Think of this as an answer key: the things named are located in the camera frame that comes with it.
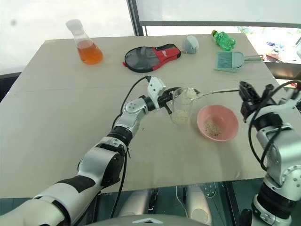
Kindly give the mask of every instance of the red case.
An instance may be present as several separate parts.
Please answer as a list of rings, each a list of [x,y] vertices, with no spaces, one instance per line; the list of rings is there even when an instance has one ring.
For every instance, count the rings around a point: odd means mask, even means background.
[[[181,51],[174,44],[160,47],[137,47],[127,52],[124,66],[138,73],[157,70],[169,61],[181,56]]]

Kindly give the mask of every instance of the pink bowl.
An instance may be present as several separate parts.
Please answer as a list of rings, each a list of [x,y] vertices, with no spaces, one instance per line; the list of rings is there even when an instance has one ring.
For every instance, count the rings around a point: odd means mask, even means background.
[[[230,109],[222,105],[203,107],[198,112],[197,123],[199,131],[205,137],[215,141],[231,140],[236,136],[238,131],[237,117]]]

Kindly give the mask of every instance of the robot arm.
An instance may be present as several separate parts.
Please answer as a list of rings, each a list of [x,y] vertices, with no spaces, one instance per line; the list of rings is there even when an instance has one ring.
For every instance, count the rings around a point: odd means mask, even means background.
[[[111,132],[91,148],[78,165],[75,177],[57,182],[0,217],[0,225],[63,226],[81,220],[93,198],[108,186],[117,183],[129,143],[140,120],[148,112],[168,107],[171,90],[155,77],[149,80],[148,97],[128,102]]]
[[[240,82],[241,113],[247,123],[273,88],[271,84],[266,86],[259,97],[250,84]],[[239,226],[289,226],[292,221],[291,212],[301,198],[301,136],[289,123],[282,122],[280,114],[294,109],[300,99],[299,90],[290,90],[287,98],[282,98],[278,105],[269,99],[254,121],[257,139],[263,149],[270,140],[273,142],[266,152],[266,167],[264,157],[261,158],[261,166],[267,174],[259,194],[253,199],[253,212],[244,210]]]

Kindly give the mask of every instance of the black wire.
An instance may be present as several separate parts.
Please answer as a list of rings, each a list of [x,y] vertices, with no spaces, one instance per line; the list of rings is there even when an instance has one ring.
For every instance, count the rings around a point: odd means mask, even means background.
[[[278,127],[278,130],[277,132],[272,136],[272,138],[268,141],[268,144],[266,145],[263,153],[262,153],[262,156],[261,156],[261,168],[264,170],[264,171],[267,171],[267,167],[264,165],[264,158],[265,156],[267,155],[267,152],[269,150],[269,148],[271,147],[272,144],[274,144],[274,141],[275,139],[279,136],[281,132],[281,126]]]
[[[117,119],[118,119],[120,116],[121,116],[121,113],[120,113],[119,115],[116,116],[116,118],[115,118],[114,121],[113,121],[113,124],[112,124],[112,128],[111,128],[111,129],[114,128],[114,125],[115,125]]]
[[[123,103],[122,103],[122,105],[121,105],[120,114],[122,114],[122,112],[123,112],[123,106],[124,106],[124,104],[126,103],[127,98],[128,98],[128,96],[130,95],[130,93],[132,92],[133,88],[134,88],[139,82],[141,82],[143,79],[147,79],[148,77],[149,77],[149,76],[144,76],[144,77],[140,78],[137,82],[135,82],[135,83],[132,85],[132,87],[130,88],[129,92],[128,92],[127,95],[126,95],[126,98],[124,98],[124,101],[123,101]]]
[[[251,147],[252,153],[255,156],[256,160],[261,164],[261,159],[258,157],[258,155],[256,154],[254,147],[253,147],[253,143],[252,143],[252,136],[251,136],[251,129],[252,126],[254,124],[255,118],[257,117],[259,111],[266,105],[267,101],[270,100],[275,93],[277,93],[280,89],[282,89],[284,86],[289,85],[291,83],[298,83],[298,85],[301,85],[301,81],[300,80],[292,80],[292,81],[288,81],[286,83],[283,83],[282,85],[278,86],[276,89],[274,89],[272,92],[270,92],[270,94],[263,100],[260,102],[260,104],[258,105],[258,108],[255,112],[255,114],[253,115],[251,121],[250,121],[250,125],[249,125],[249,130],[248,130],[248,138],[249,138],[249,145]]]
[[[132,92],[132,90],[134,89],[134,87],[135,87],[139,82],[141,82],[143,79],[150,79],[150,76],[144,76],[144,77],[140,78],[137,82],[135,82],[135,83],[132,85],[132,87],[130,88],[130,90],[128,91],[126,97],[124,98],[124,100],[123,100],[123,102],[122,102],[121,109],[120,109],[120,114],[117,115],[116,118],[115,118],[114,121],[113,121],[112,129],[114,128],[114,125],[115,125],[117,119],[122,115],[122,112],[123,112],[123,106],[124,106],[124,104],[126,103],[128,96],[131,94],[131,92]]]
[[[126,97],[124,98],[124,101],[122,102],[121,109],[120,109],[120,114],[117,115],[116,118],[115,118],[114,121],[113,121],[112,129],[114,128],[114,125],[115,125],[117,119],[122,115],[122,112],[123,112],[123,106],[124,106],[124,104],[126,103],[128,96],[130,95],[130,93],[132,92],[132,90],[134,89],[134,87],[135,87],[139,82],[141,82],[143,79],[147,79],[147,80],[149,81],[149,80],[151,79],[151,77],[150,77],[150,76],[144,76],[144,77],[140,78],[137,82],[135,82],[135,83],[132,85],[132,87],[130,88],[130,90],[129,90],[129,92],[127,93]],[[125,178],[126,178],[126,170],[127,170],[127,153],[126,153],[125,156],[124,156],[124,166],[123,166],[122,178],[121,178],[121,182],[120,182],[118,194],[117,194],[116,200],[115,200],[115,202],[114,202],[114,206],[113,206],[113,209],[112,209],[110,218],[113,218],[113,216],[114,216],[114,213],[115,213],[115,210],[116,210],[116,207],[117,207],[117,204],[118,204],[118,201],[119,201],[121,192],[122,192],[123,183],[124,183],[124,180],[125,180]]]
[[[120,182],[120,187],[119,187],[119,190],[118,190],[118,194],[117,194],[116,200],[114,202],[114,206],[113,206],[110,218],[113,218],[113,216],[114,216],[114,213],[115,213],[115,210],[116,210],[116,207],[117,207],[120,195],[121,195],[123,183],[124,183],[124,180],[126,178],[126,170],[127,170],[127,155],[124,156],[123,173],[122,173],[122,178],[121,178],[121,182]]]

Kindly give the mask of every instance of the white tabletop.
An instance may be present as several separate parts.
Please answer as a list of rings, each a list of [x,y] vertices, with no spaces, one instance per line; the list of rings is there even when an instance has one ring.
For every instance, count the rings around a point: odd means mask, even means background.
[[[235,50],[255,54],[245,35],[231,36],[237,40]],[[202,92],[237,87],[244,80],[261,94],[266,84],[277,84],[264,63],[244,65],[238,73],[214,71],[220,49],[210,35],[196,37],[200,49],[195,55],[184,54],[147,75],[161,78],[167,88],[190,86]],[[126,52],[167,43],[181,48],[183,40],[97,38],[104,60],[92,66],[79,60],[73,40],[46,41],[0,103],[0,197],[32,197],[73,177],[82,156],[110,131],[131,85],[146,75],[122,65]],[[140,83],[130,98],[146,95],[146,88],[146,82]],[[124,190],[262,177],[248,144],[241,103],[238,93],[209,95],[194,105],[185,127],[174,125],[165,109],[145,116],[130,144]],[[229,142],[208,140],[196,127],[198,110],[215,104],[233,110],[239,120],[239,133]],[[284,120],[295,119],[301,131],[300,115],[293,114]],[[104,192],[117,191],[118,186]]]

